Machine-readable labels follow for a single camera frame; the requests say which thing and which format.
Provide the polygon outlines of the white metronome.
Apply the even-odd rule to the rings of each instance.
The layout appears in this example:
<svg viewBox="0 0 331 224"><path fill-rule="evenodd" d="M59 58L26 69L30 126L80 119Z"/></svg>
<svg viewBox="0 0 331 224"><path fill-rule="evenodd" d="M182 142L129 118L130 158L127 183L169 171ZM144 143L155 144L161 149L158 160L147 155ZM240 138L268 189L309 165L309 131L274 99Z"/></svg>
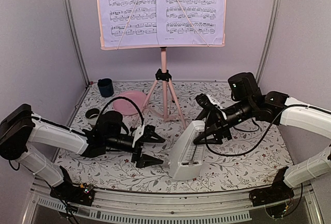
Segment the white metronome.
<svg viewBox="0 0 331 224"><path fill-rule="evenodd" d="M203 133L205 123L192 121L175 142L169 154L169 175L178 181L199 176L204 158L204 146L195 145L194 139Z"/></svg>

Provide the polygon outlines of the pink music stand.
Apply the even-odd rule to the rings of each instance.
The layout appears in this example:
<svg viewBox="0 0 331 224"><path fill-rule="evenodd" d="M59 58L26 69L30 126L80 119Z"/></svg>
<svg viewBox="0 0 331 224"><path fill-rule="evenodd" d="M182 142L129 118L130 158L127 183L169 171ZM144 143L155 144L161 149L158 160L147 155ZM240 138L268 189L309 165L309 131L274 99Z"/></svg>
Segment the pink music stand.
<svg viewBox="0 0 331 224"><path fill-rule="evenodd" d="M170 109L171 106L174 104L176 106L179 105L179 101L177 95L174 91L174 86L172 83L172 79L169 75L169 71L167 69L167 48L173 46L164 46L161 44L157 44L153 47L144 47L144 48L159 48L160 55L161 55L161 68L156 74L156 82L162 83L162 91L163 91L163 113L162 117L165 121L172 121L172 120L183 120L184 115L181 110L174 115L171 115ZM220 47L202 47L202 48L220 48Z"/></svg>

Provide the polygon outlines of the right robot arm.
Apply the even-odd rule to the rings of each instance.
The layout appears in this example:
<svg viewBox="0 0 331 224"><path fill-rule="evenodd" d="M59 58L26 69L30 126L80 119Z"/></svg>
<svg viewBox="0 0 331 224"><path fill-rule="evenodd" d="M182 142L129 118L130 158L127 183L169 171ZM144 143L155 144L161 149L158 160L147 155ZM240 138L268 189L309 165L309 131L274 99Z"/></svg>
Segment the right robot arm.
<svg viewBox="0 0 331 224"><path fill-rule="evenodd" d="M202 134L197 136L194 145L221 144L221 139L232 139L230 129L248 120L267 122L272 125L297 127L330 138L330 111L297 100L277 91L262 94L254 75L241 72L228 79L233 105L221 108L205 94L195 100L202 107L197 119L205 119ZM330 147L305 161L280 169L268 189L271 201L279 201L293 188L305 181L330 172Z"/></svg>

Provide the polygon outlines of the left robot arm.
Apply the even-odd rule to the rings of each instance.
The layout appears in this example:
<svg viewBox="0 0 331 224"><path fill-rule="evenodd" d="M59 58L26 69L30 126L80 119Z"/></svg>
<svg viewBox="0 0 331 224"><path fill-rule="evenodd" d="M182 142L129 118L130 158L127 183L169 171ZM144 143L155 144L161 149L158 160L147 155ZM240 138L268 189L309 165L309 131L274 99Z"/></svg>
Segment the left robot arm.
<svg viewBox="0 0 331 224"><path fill-rule="evenodd" d="M117 111L98 115L91 130L76 131L35 114L31 106L23 104L1 122L1 157L28 168L34 175L56 187L65 200L73 200L77 189L59 166L54 165L32 144L40 143L62 148L82 157L95 158L108 151L131 154L137 168L163 163L161 159L143 154L143 143L164 143L151 125L141 125L130 132Z"/></svg>

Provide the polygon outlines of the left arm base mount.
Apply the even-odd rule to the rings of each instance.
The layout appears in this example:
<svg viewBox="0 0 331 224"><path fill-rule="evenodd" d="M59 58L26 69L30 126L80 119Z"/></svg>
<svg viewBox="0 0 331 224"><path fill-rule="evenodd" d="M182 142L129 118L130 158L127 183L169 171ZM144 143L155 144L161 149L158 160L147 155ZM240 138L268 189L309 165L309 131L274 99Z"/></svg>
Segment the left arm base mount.
<svg viewBox="0 0 331 224"><path fill-rule="evenodd" d="M56 187L51 187L50 196L69 203L91 206L95 197L92 184L83 183L76 185L72 182L67 170L59 167L63 173L63 182Z"/></svg>

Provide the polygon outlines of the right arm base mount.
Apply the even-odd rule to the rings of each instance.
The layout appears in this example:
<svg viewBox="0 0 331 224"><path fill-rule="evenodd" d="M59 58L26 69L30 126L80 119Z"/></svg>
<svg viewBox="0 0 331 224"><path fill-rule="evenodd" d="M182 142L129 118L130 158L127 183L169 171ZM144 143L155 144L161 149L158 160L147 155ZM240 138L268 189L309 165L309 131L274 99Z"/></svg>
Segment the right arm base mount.
<svg viewBox="0 0 331 224"><path fill-rule="evenodd" d="M289 167L280 169L269 187L253 189L249 199L253 206L260 206L283 201L294 197L293 189L284 182L284 175Z"/></svg>

